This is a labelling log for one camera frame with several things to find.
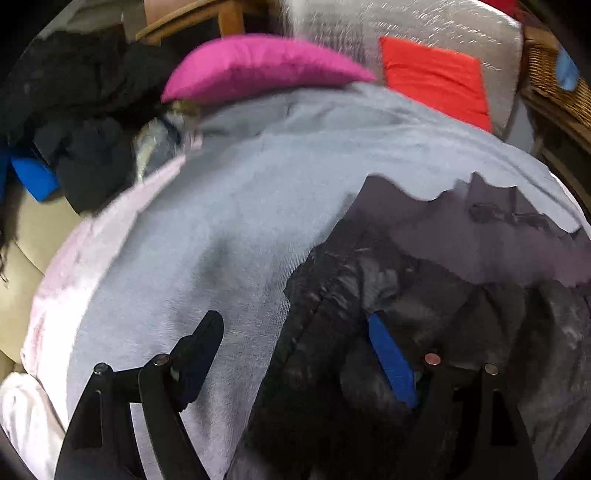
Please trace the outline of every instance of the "pile of clothes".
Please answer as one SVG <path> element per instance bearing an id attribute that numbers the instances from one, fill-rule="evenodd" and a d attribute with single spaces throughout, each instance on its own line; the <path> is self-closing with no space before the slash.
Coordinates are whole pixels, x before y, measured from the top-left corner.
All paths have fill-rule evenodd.
<path id="1" fill-rule="evenodd" d="M 162 113 L 181 59 L 129 45 L 121 26 L 35 40 L 1 90 L 0 167 L 12 162 L 38 200 L 61 186 L 76 212 L 104 206 L 135 180 L 132 136 Z"/>
<path id="2" fill-rule="evenodd" d="M 412 430 L 368 328 L 475 371 L 498 366 L 540 478 L 591 421 L 591 241 L 513 188 L 472 181 L 423 202 L 369 176 L 293 272 L 290 310 L 228 480 L 390 478 Z"/>

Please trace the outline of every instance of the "black puffer jacket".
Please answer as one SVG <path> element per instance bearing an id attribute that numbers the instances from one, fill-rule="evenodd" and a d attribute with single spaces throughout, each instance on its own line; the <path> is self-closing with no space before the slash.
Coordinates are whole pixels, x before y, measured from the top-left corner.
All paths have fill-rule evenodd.
<path id="1" fill-rule="evenodd" d="M 227 479 L 392 478 L 413 418 L 368 342 L 378 310 L 419 351 L 498 365 L 540 478 L 552 478 L 591 419 L 586 289 L 475 286 L 341 220 L 287 284 L 291 308 Z"/>

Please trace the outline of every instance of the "metal rivet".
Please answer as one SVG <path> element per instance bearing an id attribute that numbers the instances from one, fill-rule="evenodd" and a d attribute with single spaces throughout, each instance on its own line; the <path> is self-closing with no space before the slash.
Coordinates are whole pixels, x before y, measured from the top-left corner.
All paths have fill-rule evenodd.
<path id="1" fill-rule="evenodd" d="M 99 364 L 96 364 L 95 367 L 92 369 L 92 371 L 96 374 L 96 375 L 102 375 L 103 373 L 105 373 L 107 370 L 109 369 L 109 365 L 107 365 L 104 362 L 101 362 Z"/>
<path id="2" fill-rule="evenodd" d="M 439 365 L 441 363 L 441 357 L 436 353 L 428 353 L 425 355 L 425 361 L 432 366 Z"/>
<path id="3" fill-rule="evenodd" d="M 164 365 L 168 362 L 168 355 L 166 353 L 159 353 L 152 359 L 152 363 L 156 366 Z"/>
<path id="4" fill-rule="evenodd" d="M 489 375 L 496 375 L 499 372 L 499 368 L 493 364 L 486 364 L 484 366 L 484 371 Z"/>

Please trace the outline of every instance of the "beige cushion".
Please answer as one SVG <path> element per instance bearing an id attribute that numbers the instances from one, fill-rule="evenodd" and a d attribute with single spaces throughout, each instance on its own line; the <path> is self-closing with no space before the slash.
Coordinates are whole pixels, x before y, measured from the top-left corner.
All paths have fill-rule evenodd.
<path id="1" fill-rule="evenodd" d="M 53 255 L 80 223 L 80 217 L 64 196 L 38 202 L 20 185 L 11 188 L 7 208 L 13 219 L 7 226 L 9 237 L 45 273 Z"/>
<path id="2" fill-rule="evenodd" d="M 0 352 L 0 383 L 4 380 L 14 367 L 14 362 L 4 353 Z"/>
<path id="3" fill-rule="evenodd" d="M 19 363 L 39 282 L 80 218 L 63 196 L 37 202 L 20 185 L 7 192 L 5 213 L 8 282 L 0 282 L 0 350 Z"/>
<path id="4" fill-rule="evenodd" d="M 14 362 L 20 362 L 31 303 L 43 274 L 12 240 L 8 243 L 5 255 L 4 274 L 8 282 L 0 285 L 0 350 Z"/>

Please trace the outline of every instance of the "light blue blanket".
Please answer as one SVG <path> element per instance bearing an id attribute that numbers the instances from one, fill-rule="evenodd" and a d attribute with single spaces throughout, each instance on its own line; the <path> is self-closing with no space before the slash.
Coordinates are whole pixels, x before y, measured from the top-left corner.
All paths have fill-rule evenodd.
<path id="1" fill-rule="evenodd" d="M 492 135 L 372 85 L 299 89 L 225 107 L 203 149 L 143 212 L 82 320 L 70 359 L 71 415 L 92 367 L 144 365 L 209 309 L 226 330 L 199 399 L 182 414 L 203 464 L 222 478 L 246 426 L 288 303 L 287 277 L 330 232 L 368 174 L 433 199 L 473 171 L 517 185 L 559 226 L 581 214 L 547 168 Z M 140 410 L 148 478 L 160 473 Z M 579 441 L 536 451 L 541 478 Z"/>

